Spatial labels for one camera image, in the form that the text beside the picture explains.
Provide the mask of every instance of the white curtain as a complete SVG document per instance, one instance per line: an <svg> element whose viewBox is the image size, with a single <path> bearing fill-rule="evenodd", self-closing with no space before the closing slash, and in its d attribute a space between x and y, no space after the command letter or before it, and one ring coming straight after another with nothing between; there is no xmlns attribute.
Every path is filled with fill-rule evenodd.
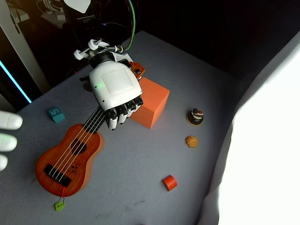
<svg viewBox="0 0 300 225"><path fill-rule="evenodd" d="M300 225L300 33L240 105L198 224Z"/></svg>

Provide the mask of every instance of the green cable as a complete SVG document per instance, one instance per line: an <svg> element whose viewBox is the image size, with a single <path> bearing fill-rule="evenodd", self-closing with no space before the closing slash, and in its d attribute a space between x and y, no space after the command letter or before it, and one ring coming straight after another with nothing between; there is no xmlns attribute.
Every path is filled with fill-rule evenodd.
<svg viewBox="0 0 300 225"><path fill-rule="evenodd" d="M128 1L129 1L130 8L131 8L131 12L132 12L133 26L132 26L132 34L131 34L131 38L130 38L129 44L128 44L127 47L125 48L125 51L127 51L127 50L131 47L131 44L132 44L132 41L133 41L133 37L134 37L134 35L135 35L135 9L133 8L133 5L132 5L132 3L131 3L131 0L128 0Z"/></svg>

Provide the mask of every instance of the blue dice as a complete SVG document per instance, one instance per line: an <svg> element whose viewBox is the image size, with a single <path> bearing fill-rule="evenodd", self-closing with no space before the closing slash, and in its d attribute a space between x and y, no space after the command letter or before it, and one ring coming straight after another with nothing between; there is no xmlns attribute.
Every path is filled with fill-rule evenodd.
<svg viewBox="0 0 300 225"><path fill-rule="evenodd" d="M65 119L65 115L58 107L48 110L48 113L56 123Z"/></svg>

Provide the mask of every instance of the blue cable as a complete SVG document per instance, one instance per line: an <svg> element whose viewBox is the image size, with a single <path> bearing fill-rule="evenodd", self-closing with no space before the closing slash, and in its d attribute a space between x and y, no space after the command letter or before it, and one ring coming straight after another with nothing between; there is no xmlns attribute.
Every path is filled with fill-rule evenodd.
<svg viewBox="0 0 300 225"><path fill-rule="evenodd" d="M15 81L15 79L13 78L13 76L10 74L10 72L8 71L8 69L6 69L6 67L3 65L3 63L1 61L0 61L0 66L5 71L5 73L9 76L9 78L15 84L15 86L19 89L19 91L23 94L23 96L27 99L27 101L29 103L31 103L32 101L28 98L28 96L25 94L25 92L23 91L23 89L19 86L19 84L17 83L17 81Z"/></svg>

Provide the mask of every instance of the brown ukulele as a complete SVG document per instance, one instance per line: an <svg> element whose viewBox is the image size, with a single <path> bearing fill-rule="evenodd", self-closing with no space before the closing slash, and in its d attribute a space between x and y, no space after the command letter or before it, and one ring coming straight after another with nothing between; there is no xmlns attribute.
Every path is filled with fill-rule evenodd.
<svg viewBox="0 0 300 225"><path fill-rule="evenodd" d="M145 69L130 62L131 71L141 79ZM92 163L104 147L104 138L97 132L105 121L99 106L85 124L76 124L62 142L46 151L36 164L41 186L53 195L68 197L84 189L90 180Z"/></svg>

